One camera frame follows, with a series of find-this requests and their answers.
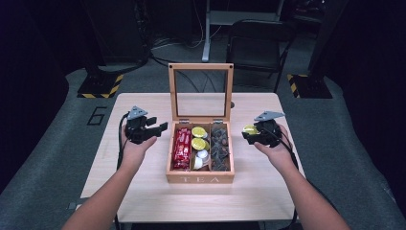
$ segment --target desk leg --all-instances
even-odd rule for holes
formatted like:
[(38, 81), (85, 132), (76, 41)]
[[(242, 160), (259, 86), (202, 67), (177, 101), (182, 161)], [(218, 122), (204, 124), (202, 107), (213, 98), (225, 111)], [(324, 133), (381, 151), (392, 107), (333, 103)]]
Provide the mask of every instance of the desk leg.
[(206, 39), (204, 41), (202, 62), (209, 61), (210, 54), (210, 0), (206, 1)]

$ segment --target hand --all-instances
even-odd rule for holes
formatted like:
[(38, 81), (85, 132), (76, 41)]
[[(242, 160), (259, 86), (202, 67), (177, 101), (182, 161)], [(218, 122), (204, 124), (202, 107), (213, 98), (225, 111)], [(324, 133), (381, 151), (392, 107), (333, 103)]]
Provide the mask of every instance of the hand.
[(125, 136), (125, 125), (122, 127), (122, 147), (124, 147), (123, 161), (119, 170), (123, 169), (133, 175), (140, 169), (141, 164), (144, 161), (146, 151), (157, 140), (156, 136), (149, 138), (140, 145), (134, 144), (127, 140)]
[[(286, 131), (286, 128), (282, 125), (279, 126), (282, 131), (282, 141), (289, 146), (289, 142), (287, 140), (288, 133)], [(278, 172), (282, 173), (285, 170), (290, 170), (290, 168), (292, 167), (296, 169), (289, 151), (282, 143), (279, 143), (274, 148), (269, 148), (259, 142), (254, 143), (254, 146), (268, 157), (269, 161), (278, 170)]]

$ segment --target person's left hand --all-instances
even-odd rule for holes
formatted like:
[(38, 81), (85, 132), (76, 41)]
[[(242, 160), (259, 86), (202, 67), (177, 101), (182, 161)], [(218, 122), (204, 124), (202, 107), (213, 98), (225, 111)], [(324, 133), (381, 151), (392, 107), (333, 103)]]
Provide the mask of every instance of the person's left hand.
[(124, 125), (122, 128), (122, 147), (124, 147), (124, 154), (120, 169), (135, 174), (144, 161), (146, 151), (156, 142), (156, 140), (157, 137), (153, 136), (140, 145), (134, 144), (129, 140), (127, 141)]

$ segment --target box lid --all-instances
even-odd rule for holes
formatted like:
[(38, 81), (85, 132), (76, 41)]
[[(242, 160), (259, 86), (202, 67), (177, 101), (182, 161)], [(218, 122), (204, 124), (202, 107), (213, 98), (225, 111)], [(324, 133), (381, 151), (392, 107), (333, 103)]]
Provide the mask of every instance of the box lid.
[[(229, 122), (233, 74), (232, 63), (169, 63), (172, 120)], [(212, 91), (205, 92), (208, 81)]]

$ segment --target black metal base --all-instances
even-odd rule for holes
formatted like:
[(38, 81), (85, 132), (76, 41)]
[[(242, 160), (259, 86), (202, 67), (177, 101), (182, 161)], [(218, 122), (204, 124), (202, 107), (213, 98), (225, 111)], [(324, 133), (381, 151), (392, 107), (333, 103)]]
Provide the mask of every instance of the black metal base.
[(288, 75), (295, 98), (332, 99), (323, 80), (313, 80), (307, 75)]
[(78, 90), (81, 95), (109, 95), (116, 86), (121, 74), (100, 71), (97, 75), (88, 74)]

